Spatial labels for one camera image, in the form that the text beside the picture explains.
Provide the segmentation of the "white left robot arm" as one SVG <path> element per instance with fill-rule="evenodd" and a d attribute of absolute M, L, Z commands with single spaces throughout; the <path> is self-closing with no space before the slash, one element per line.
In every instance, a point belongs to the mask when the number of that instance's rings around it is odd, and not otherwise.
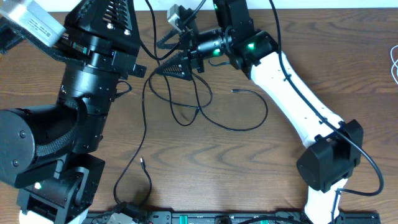
<path fill-rule="evenodd" d="M 59 23 L 35 1 L 2 1 L 1 53 L 24 40 L 65 72 L 54 104 L 1 111 L 1 181 L 19 191 L 21 223 L 82 223 L 103 173 L 93 153 L 117 86 L 146 73 L 134 4 L 83 0 Z"/>

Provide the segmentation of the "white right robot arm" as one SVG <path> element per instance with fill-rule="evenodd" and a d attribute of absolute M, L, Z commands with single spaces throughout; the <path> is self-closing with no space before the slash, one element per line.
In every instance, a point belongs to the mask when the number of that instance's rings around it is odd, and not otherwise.
<path fill-rule="evenodd" d="M 160 75 L 191 80 L 204 61 L 225 55 L 230 64 L 264 90 L 290 121 L 305 152 L 297 169 L 308 185 L 304 214 L 310 223 L 333 223 L 345 184 L 361 160 L 363 129 L 327 108 L 291 67 L 280 40 L 257 30 L 245 0 L 213 3 L 218 27 L 199 32 L 197 12 L 174 5 L 167 13 L 179 42 Z"/>

